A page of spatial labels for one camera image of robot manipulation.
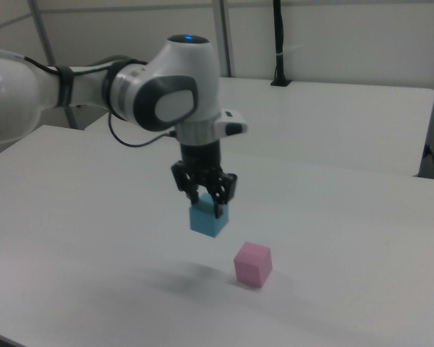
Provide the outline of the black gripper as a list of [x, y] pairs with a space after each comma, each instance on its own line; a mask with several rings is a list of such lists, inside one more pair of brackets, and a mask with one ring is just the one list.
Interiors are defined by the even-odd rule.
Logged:
[[180, 145], [182, 161], [177, 161], [171, 171], [177, 189], [184, 192], [191, 204], [199, 201], [198, 185], [208, 185], [216, 218], [224, 214], [224, 207], [233, 199], [238, 176], [221, 171], [221, 146], [219, 141], [207, 145]]

